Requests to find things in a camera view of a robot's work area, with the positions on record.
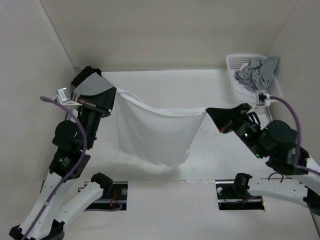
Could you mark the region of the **white tank top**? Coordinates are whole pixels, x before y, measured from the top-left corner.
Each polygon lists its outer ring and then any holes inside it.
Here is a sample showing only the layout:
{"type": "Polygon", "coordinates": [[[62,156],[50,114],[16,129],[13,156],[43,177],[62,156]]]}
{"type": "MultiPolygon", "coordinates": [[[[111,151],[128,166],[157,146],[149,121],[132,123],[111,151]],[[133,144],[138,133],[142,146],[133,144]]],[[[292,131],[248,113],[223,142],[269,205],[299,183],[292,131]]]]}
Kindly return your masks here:
{"type": "Polygon", "coordinates": [[[205,116],[200,108],[154,108],[117,89],[116,125],[120,149],[152,164],[177,168],[190,155],[205,116]]]}

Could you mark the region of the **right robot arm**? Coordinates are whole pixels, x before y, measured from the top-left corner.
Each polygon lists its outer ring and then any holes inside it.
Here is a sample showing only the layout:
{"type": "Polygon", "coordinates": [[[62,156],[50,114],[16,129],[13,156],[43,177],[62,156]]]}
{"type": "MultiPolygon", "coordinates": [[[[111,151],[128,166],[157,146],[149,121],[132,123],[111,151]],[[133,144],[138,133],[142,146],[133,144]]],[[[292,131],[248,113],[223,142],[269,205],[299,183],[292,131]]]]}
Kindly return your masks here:
{"type": "Polygon", "coordinates": [[[206,113],[220,133],[235,133],[257,159],[266,158],[266,166],[273,171],[267,178],[237,173],[232,184],[217,188],[220,199],[245,203],[266,196],[320,214],[320,179],[306,169],[310,166],[316,170],[319,166],[304,148],[297,152],[296,130],[281,120],[272,120],[262,127],[247,103],[234,108],[208,107],[206,113]]]}

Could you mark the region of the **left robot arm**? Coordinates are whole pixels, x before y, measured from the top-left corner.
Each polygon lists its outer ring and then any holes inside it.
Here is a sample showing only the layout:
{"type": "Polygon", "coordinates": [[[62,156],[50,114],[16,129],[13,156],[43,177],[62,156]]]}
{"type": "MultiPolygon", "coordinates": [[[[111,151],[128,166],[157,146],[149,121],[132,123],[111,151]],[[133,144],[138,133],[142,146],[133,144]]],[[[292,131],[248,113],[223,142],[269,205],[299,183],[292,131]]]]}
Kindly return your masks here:
{"type": "Polygon", "coordinates": [[[79,94],[78,115],[65,105],[42,96],[43,102],[52,103],[66,111],[70,120],[60,122],[52,143],[57,147],[49,166],[39,198],[27,218],[11,228],[14,240],[61,240],[67,225],[98,199],[112,195],[113,180],[98,172],[68,204],[62,205],[67,192],[81,176],[90,160],[87,150],[93,148],[100,121],[108,117],[114,106],[116,87],[100,89],[97,93],[79,94]]]}

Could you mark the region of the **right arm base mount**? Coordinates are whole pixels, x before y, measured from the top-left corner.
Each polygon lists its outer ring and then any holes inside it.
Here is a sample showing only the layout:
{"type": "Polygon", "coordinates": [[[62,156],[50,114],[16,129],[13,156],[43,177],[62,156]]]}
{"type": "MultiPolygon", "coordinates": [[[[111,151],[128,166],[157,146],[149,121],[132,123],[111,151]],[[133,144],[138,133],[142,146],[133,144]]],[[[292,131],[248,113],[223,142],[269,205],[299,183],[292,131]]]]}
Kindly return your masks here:
{"type": "Polygon", "coordinates": [[[234,179],[215,182],[218,209],[220,211],[265,210],[262,196],[250,195],[249,180],[253,177],[237,173],[234,179]]]}

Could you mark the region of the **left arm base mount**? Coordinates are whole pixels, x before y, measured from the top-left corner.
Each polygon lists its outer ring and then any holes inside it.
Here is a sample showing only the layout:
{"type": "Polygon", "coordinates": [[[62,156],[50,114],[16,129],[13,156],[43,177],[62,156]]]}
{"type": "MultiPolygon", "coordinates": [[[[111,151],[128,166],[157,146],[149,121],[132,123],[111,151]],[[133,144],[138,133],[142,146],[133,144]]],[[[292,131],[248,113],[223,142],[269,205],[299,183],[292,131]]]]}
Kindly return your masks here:
{"type": "Polygon", "coordinates": [[[127,210],[128,182],[116,181],[111,190],[104,191],[102,197],[90,204],[86,211],[116,212],[127,210]]]}

